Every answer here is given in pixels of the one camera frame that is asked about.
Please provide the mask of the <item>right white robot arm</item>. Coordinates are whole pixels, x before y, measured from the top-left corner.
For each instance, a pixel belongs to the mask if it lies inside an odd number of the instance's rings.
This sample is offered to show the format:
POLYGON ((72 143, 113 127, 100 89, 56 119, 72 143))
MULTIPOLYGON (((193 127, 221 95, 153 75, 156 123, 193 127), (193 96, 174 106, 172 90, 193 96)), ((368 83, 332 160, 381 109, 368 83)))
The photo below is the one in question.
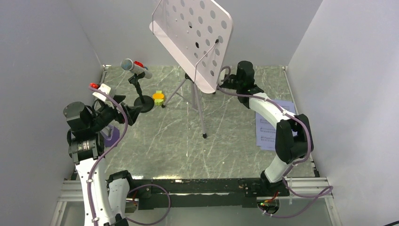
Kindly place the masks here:
POLYGON ((297 164, 307 161, 314 149, 309 119, 304 114, 294 114, 275 101, 255 84, 254 66, 240 61, 235 74, 226 75, 218 90, 232 89, 234 96, 246 108, 266 119, 276 130, 276 156, 262 172, 260 191, 272 195, 280 182, 297 164))

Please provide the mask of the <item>purple metronome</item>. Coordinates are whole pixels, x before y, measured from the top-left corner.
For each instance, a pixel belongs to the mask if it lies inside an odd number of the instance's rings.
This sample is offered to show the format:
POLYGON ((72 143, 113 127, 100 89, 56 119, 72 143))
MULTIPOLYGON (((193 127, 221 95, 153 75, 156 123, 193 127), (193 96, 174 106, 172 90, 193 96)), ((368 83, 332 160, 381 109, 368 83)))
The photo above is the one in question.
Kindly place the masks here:
POLYGON ((105 147, 111 147, 120 138, 120 130, 111 124, 104 127, 100 133, 104 138, 105 147))

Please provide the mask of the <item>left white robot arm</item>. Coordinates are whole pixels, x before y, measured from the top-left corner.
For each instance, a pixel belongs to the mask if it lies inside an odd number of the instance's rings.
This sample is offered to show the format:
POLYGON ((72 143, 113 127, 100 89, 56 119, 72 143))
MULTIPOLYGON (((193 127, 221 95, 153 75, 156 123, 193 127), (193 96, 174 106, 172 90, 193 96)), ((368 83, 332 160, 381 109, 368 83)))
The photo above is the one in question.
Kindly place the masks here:
POLYGON ((104 137, 101 134, 112 121, 132 126, 141 111, 141 106, 128 106, 124 95, 117 95, 123 117, 115 107, 105 103, 98 110, 83 102, 67 105, 63 114, 70 129, 67 132, 69 156, 80 177, 83 194, 86 226, 127 226, 125 217, 126 199, 134 194, 135 184, 127 170, 105 178, 106 159, 104 137))

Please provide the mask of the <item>lilac tripod music stand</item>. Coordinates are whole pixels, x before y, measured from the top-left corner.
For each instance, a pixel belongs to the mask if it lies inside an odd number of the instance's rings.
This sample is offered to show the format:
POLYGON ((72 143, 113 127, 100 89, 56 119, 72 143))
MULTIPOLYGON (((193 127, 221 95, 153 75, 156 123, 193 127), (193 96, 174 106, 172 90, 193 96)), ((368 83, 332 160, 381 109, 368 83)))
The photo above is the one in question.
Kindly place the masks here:
POLYGON ((214 0, 160 0, 149 28, 191 81, 192 107, 206 138, 200 93, 216 91, 233 32, 231 15, 214 0))

